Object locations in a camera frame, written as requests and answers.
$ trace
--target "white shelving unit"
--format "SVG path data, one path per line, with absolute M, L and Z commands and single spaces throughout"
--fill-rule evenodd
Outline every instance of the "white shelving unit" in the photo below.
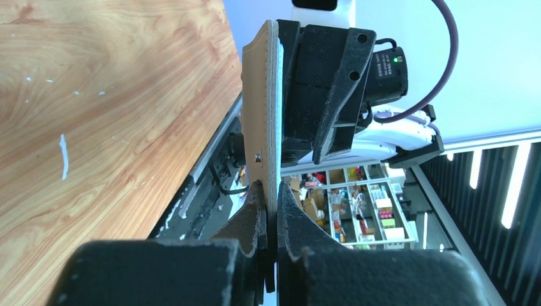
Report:
M 416 238 L 411 234 L 408 223 L 404 217 L 402 208 L 396 198 L 394 190 L 398 190 L 396 186 L 392 186 L 391 178 L 387 174 L 386 167 L 382 164 L 350 164 L 345 168 L 324 168 L 324 169 L 305 169 L 302 173 L 288 173 L 288 175 L 312 174 L 314 172 L 325 173 L 326 184 L 308 187 L 308 189 L 321 189 L 327 193 L 326 197 L 326 212 L 328 213 L 328 221 L 324 220 L 324 228 L 327 233 L 335 238 L 336 231 L 334 228 L 334 218 L 340 218 L 341 229 L 344 231 L 346 242 L 343 245 L 350 245 L 357 249 L 403 249 L 413 248 L 413 243 Z M 331 193 L 343 193 L 344 196 L 338 202 L 331 202 Z M 362 219 L 365 221 L 367 228 L 374 228 L 373 234 L 364 234 L 360 221 L 357 220 L 357 200 L 353 198 L 353 192 L 363 194 L 365 209 Z M 380 218 L 380 210 L 376 206 L 377 199 L 388 198 L 391 202 L 391 207 L 387 205 L 386 210 L 392 211 L 394 222 L 386 222 L 387 225 L 394 224 L 388 230 L 389 235 L 400 238 L 387 238 L 383 221 Z M 332 205 L 341 205 L 341 207 L 333 207 Z

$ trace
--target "ceiling light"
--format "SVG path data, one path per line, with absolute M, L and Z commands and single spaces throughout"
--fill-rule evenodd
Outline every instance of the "ceiling light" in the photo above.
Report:
M 483 150 L 473 151 L 473 159 L 471 160 L 470 187 L 476 189 L 477 181 L 479 180 L 479 171 L 481 171 L 481 157 Z
M 517 155 L 515 156 L 513 172 L 511 173 L 509 189 L 507 189 L 507 197 L 505 199 L 505 206 L 503 207 L 503 214 L 501 216 L 502 225 L 508 229 L 511 228 L 513 216 L 515 216 L 515 210 L 517 209 L 519 194 L 521 193 L 522 180 L 524 179 L 524 172 L 526 171 L 526 164 L 528 163 L 528 156 L 530 155 L 530 148 L 531 143 L 520 144 L 517 150 Z

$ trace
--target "cardboard piece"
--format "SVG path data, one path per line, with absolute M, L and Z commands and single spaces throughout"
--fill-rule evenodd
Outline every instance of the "cardboard piece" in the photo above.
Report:
M 271 221 L 276 220 L 281 181 L 282 65 L 278 22 L 267 20 L 242 48 L 241 126 L 248 177 L 262 182 Z

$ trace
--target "brown cardboard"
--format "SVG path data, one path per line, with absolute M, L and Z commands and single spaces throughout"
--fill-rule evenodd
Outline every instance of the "brown cardboard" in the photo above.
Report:
M 327 181 L 330 182 L 330 184 L 345 183 L 346 178 L 344 177 L 344 170 L 343 169 L 329 170 L 329 178 L 327 178 Z
M 293 190 L 293 196 L 297 200 L 297 204 L 299 205 L 299 207 L 302 208 L 302 202 L 300 201 L 300 193 Z
M 291 179 L 289 186 L 291 187 L 291 190 L 293 191 L 300 191 L 300 181 Z
M 310 198 L 314 199 L 318 209 L 323 211 L 327 210 L 327 201 L 325 201 L 325 196 L 323 195 L 322 189 L 310 190 Z
M 316 205 L 306 205 L 304 207 L 304 212 L 310 217 L 310 219 L 317 221 L 318 220 L 318 209 Z
M 316 206 L 316 202 L 314 201 L 314 199 L 312 198 L 306 198 L 304 199 L 304 204 L 302 205 L 303 207 L 307 206 L 307 205 L 313 205 L 314 207 L 317 207 Z

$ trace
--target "shelf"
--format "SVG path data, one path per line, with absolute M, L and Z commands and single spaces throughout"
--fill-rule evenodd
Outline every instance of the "shelf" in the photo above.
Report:
M 347 168 L 336 169 L 327 168 L 325 171 L 312 170 L 308 173 L 324 173 L 326 184 L 321 184 L 316 187 L 308 187 L 308 189 L 319 189 L 327 192 L 327 197 L 324 199 L 327 209 L 327 216 L 325 217 L 323 228 L 327 233 L 335 238 L 335 229 L 333 222 L 334 210 L 340 210 L 340 213 L 335 213 L 335 217 L 338 217 L 341 222 L 341 228 L 346 234 L 345 245 L 358 245 L 366 248 L 370 246 L 370 249 L 398 249 L 407 248 L 411 242 L 412 235 L 407 222 L 404 217 L 400 203 L 398 202 L 396 195 L 391 188 L 391 178 L 387 173 L 385 167 L 381 164 L 369 165 L 369 166 L 356 166 L 355 164 L 348 164 Z M 387 228 L 398 232 L 399 228 L 404 229 L 404 238 L 397 238 L 396 240 L 389 240 L 386 237 L 385 229 L 383 228 L 383 221 L 380 217 L 378 207 L 376 206 L 377 199 L 389 199 L 387 205 L 384 205 L 384 210 L 392 211 L 393 222 L 386 222 Z M 358 201 L 364 203 L 364 210 L 362 211 L 362 218 L 365 220 L 367 228 L 373 228 L 374 233 L 371 239 L 374 241 L 363 241 L 363 237 L 368 235 L 362 235 L 362 227 L 359 220 L 357 220 L 357 205 Z

